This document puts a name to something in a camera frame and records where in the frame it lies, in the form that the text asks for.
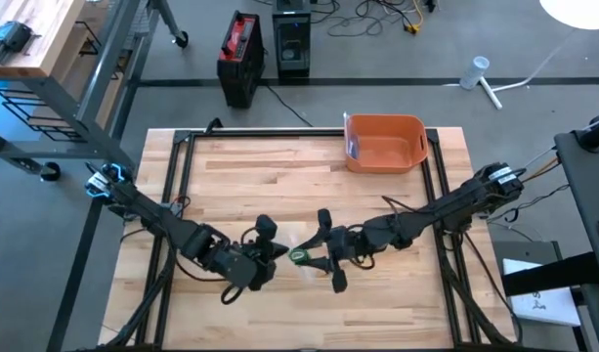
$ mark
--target red power station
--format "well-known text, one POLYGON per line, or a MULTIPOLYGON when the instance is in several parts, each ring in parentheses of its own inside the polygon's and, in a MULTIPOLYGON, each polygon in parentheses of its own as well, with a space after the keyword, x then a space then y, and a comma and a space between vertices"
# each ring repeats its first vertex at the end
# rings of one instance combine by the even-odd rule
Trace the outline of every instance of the red power station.
POLYGON ((235 11, 217 61, 217 75, 228 106, 249 108, 263 71, 260 18, 235 11))

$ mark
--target white lamp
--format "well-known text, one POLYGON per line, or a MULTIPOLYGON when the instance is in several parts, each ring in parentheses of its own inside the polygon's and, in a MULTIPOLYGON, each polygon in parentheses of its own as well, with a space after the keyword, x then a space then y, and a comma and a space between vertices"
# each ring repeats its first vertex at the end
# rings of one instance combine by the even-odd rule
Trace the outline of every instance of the white lamp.
POLYGON ((569 38, 577 29, 599 29, 599 0, 540 0, 542 9, 546 11, 553 19, 563 24, 569 25, 573 28, 560 44, 551 51, 551 53, 544 59, 544 61, 534 70, 534 72, 527 77, 525 80, 518 83, 491 88, 488 84, 482 84, 486 93, 488 93, 492 102, 497 109, 501 109, 502 105, 499 99, 496 97, 496 92, 504 91, 507 89, 522 87, 528 84, 534 77, 536 77, 540 71, 548 64, 553 57, 560 52, 564 45, 569 41, 569 38))

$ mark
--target caster wheel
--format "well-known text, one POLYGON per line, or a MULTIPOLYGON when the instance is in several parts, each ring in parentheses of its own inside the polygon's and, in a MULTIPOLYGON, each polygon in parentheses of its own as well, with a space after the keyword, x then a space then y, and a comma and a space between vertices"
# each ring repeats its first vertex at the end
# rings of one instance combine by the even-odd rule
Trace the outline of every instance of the caster wheel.
POLYGON ((180 48, 184 49, 189 46, 189 34, 182 30, 182 35, 184 36, 184 40, 180 37, 175 37, 173 42, 177 44, 180 48))
POLYGON ((61 167, 55 162, 46 162, 41 171, 41 181, 54 182, 61 178, 61 167))

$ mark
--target small green object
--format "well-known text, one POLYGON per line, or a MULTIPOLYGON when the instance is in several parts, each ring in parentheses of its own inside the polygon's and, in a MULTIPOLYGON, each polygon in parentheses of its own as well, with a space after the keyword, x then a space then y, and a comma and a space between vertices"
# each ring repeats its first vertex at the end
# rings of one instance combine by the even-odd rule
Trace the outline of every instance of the small green object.
POLYGON ((295 264, 301 264, 310 260, 310 253, 305 249, 295 248, 288 253, 288 258, 295 264))

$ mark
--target wooden table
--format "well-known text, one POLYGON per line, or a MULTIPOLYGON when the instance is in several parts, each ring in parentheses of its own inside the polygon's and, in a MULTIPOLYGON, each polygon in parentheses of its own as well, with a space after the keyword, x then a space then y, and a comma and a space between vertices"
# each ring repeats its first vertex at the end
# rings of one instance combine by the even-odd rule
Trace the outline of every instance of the wooden table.
POLYGON ((47 77, 54 69, 84 0, 0 0, 0 25, 18 21, 40 37, 0 66, 0 78, 47 77))
MULTIPOLYGON (((460 128, 439 128, 449 184, 457 188, 473 175, 460 128)), ((147 136, 137 185, 160 200, 173 129, 147 136)), ((185 151, 178 161, 182 165, 185 151)), ((440 194, 434 160, 434 187, 440 194)), ((178 168, 176 175, 181 175, 178 168)), ((176 178, 174 192, 179 187, 176 178)), ((420 167, 404 175, 354 174, 345 167, 342 138, 206 138, 195 144, 186 218, 206 222, 237 240, 261 213, 278 223, 277 242, 294 246, 318 227, 317 210, 327 207, 334 226, 362 223, 391 212, 380 196, 411 206, 427 202, 420 167)), ((128 226, 126 232, 139 228, 128 226)), ((469 235, 501 280, 491 238, 483 221, 469 235)), ((100 342, 114 337, 139 304, 145 286, 152 236, 141 233, 122 245, 100 342)), ((508 338, 509 313, 492 290, 469 244, 463 246, 476 301, 508 338)), ((443 288, 431 230, 412 247, 376 255, 376 267, 363 271, 345 262, 349 287, 335 294, 330 277, 278 260, 275 278, 262 291, 246 291, 233 305, 219 295, 225 284, 200 283, 176 271, 164 348, 449 348, 452 346, 443 288)), ((188 269, 198 271, 182 258, 188 269)), ((468 336, 461 302, 458 314, 468 336)), ((155 321, 155 311, 151 314, 155 321)))

